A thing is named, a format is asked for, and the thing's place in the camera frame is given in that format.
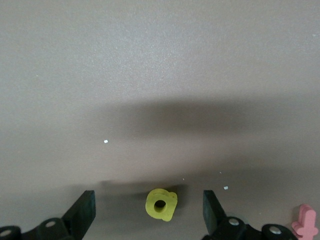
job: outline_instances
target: pink toy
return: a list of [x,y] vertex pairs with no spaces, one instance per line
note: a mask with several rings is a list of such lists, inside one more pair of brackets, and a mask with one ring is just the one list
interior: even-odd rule
[[309,205],[302,204],[299,211],[299,220],[292,223],[295,235],[299,240],[313,240],[318,234],[316,224],[316,211]]

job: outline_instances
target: silver screw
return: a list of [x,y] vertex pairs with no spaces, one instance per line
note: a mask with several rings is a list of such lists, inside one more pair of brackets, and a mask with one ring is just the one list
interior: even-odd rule
[[11,234],[11,230],[4,230],[3,232],[0,233],[0,237],[5,237],[8,236],[9,234]]
[[277,235],[279,235],[279,234],[282,233],[281,230],[280,230],[279,228],[277,228],[276,226],[271,226],[271,227],[269,228],[269,230],[270,230],[270,232],[272,232],[273,234],[277,234]]
[[50,222],[48,222],[45,226],[46,226],[47,228],[51,228],[51,227],[54,226],[55,224],[56,224],[55,221],[50,221]]
[[233,226],[238,226],[239,225],[239,221],[235,218],[230,218],[229,219],[229,223]]

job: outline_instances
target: yellow plastic letter with hole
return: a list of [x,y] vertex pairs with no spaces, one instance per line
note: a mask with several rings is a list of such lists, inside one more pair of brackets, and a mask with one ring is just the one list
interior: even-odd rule
[[175,192],[156,188],[146,197],[145,210],[154,219],[169,222],[175,212],[178,196]]

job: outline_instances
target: round hole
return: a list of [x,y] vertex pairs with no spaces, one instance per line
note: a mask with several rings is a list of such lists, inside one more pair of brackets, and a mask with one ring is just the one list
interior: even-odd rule
[[50,221],[50,222],[47,222],[47,224],[45,225],[47,228],[51,228],[52,226],[54,226],[56,224],[55,221]]
[[233,226],[238,226],[239,225],[239,221],[235,218],[230,218],[229,219],[229,223]]
[[269,228],[269,230],[270,230],[270,232],[272,232],[273,234],[277,234],[277,235],[281,234],[281,230],[280,230],[279,228],[277,228],[276,226],[271,226],[271,227]]
[[11,232],[11,230],[4,230],[0,233],[0,237],[8,236],[9,234],[11,234]]
[[162,200],[158,200],[154,204],[154,210],[158,213],[162,213],[165,210],[166,202]]

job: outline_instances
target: gray surface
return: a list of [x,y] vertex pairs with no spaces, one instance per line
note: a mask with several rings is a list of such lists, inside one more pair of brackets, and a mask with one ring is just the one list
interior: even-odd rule
[[[84,190],[87,240],[200,239],[204,189],[255,228],[289,226],[302,203],[320,212],[319,13],[0,1],[0,225],[27,231]],[[172,221],[150,218],[148,191],[172,186]]]

